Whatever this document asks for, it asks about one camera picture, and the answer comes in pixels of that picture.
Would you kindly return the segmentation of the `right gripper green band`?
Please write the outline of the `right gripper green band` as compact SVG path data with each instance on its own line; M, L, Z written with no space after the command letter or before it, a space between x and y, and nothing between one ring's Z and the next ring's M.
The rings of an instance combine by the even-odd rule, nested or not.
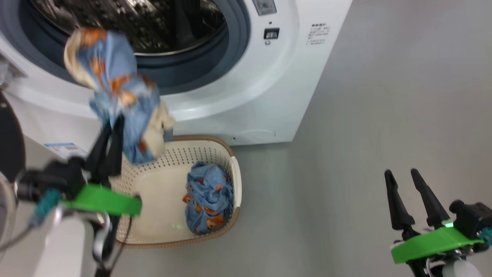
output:
M465 249L484 245L483 240L471 240L454 227L444 227L450 216L416 168L411 169L411 177L423 200L427 224L438 229L425 234L413 230L415 220L401 200L392 171L386 170L384 177L392 228L403 231L402 240L391 248L395 264L406 264L415 277L431 277L430 264L434 260L454 254L464 256Z

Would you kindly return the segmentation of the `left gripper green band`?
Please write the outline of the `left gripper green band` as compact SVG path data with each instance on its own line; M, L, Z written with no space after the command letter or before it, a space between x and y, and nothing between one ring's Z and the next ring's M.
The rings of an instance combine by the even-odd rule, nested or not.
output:
M119 115L113 128L104 126L96 139L90 154L86 159L86 170L91 176L96 176L101 162L106 157L106 150L111 137L108 151L108 175L121 174L123 137L125 118ZM109 258L116 240L116 231L122 216L130 219L142 212L142 199L111 188L96 184L82 187L73 200L61 202L62 220L74 217L82 221L93 222L100 227L94 235L92 253L98 266L104 266Z

